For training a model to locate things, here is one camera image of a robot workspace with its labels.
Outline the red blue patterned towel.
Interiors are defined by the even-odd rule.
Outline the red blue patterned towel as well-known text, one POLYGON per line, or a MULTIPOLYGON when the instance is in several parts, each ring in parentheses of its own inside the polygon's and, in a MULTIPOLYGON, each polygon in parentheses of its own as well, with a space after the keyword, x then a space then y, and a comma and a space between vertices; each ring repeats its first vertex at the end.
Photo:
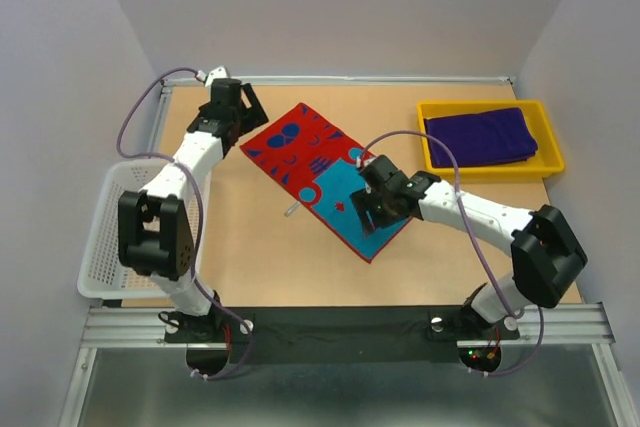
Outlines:
POLYGON ((363 147, 310 106, 299 103, 241 146, 265 174, 366 262, 408 224, 363 231, 350 195, 364 187, 356 172, 363 147))

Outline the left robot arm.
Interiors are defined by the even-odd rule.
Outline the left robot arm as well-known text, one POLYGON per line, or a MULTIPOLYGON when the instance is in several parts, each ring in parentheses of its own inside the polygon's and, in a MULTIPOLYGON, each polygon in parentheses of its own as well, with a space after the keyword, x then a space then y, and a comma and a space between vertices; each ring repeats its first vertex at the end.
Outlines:
POLYGON ((208 85, 201 105, 173 155, 159 174, 137 191, 124 192, 117 207, 118 257, 137 275, 149 278, 175 310, 160 319, 169 334, 209 342, 224 332, 218 294, 203 285, 196 260, 203 229, 192 228, 188 207, 204 208, 201 185, 238 139, 267 123, 253 87, 219 77, 208 85))

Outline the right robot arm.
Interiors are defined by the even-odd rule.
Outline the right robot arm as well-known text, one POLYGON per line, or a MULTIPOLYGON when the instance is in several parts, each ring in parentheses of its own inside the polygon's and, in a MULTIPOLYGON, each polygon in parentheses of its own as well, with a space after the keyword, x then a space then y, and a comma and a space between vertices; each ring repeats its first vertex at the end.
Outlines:
POLYGON ((364 186, 350 199, 365 233, 414 218, 457 229, 474 248, 486 242, 510 258, 511 274, 488 271, 487 283, 460 309, 461 328, 472 337, 529 305, 556 307, 586 267, 587 254, 556 207, 510 207, 424 171, 408 177, 384 155, 358 161, 356 172, 364 186))

